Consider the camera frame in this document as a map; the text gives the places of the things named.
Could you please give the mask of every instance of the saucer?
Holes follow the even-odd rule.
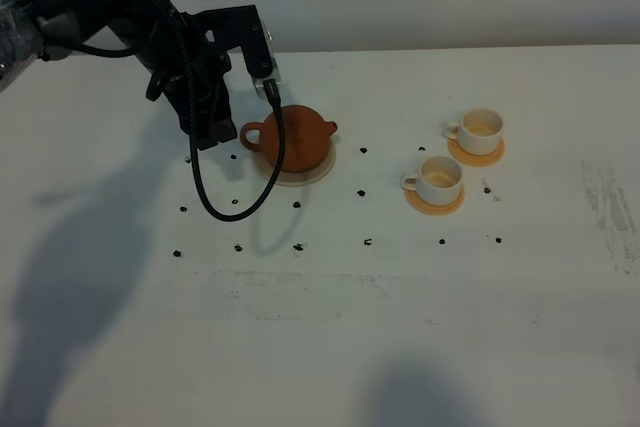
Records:
[[[464,201],[464,187],[460,191],[460,195],[456,200],[447,205],[432,205],[426,203],[420,198],[417,192],[412,190],[405,190],[404,195],[407,198],[407,202],[419,212],[427,215],[449,215],[454,213],[460,208]]]
[[[458,142],[453,139],[449,139],[447,141],[447,145],[449,146],[449,152],[451,152],[451,155],[453,155],[456,160],[472,167],[487,167],[489,165],[493,165],[504,155],[504,139],[500,139],[498,148],[487,155],[470,154],[469,152],[462,150],[458,145]]]
[[[264,155],[260,152],[254,152],[251,157],[253,158],[253,165],[256,167],[258,172],[260,172],[260,175],[269,180],[271,178],[271,174],[273,174],[273,166],[267,162],[267,159],[265,159]],[[288,187],[302,187],[313,184],[327,175],[335,163],[336,146],[331,142],[329,153],[317,167],[306,172],[281,171],[276,184]]]

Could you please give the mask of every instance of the brown clay teapot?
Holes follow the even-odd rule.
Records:
[[[306,172],[317,167],[329,153],[330,137],[338,130],[335,122],[326,122],[315,110],[304,105],[287,105],[282,108],[285,132],[284,172]],[[258,143],[247,139],[251,130],[260,132]],[[249,122],[242,127],[240,141],[247,149],[262,152],[275,166],[278,160],[278,126],[270,114],[264,122]]]

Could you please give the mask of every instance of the table surface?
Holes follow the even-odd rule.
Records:
[[[0,425],[640,425],[640,47],[278,58],[337,161],[235,224],[135,60],[2,94]],[[262,120],[233,64],[236,124]],[[416,212],[400,176],[475,107],[505,156]],[[201,162],[226,213],[265,184],[238,141]]]

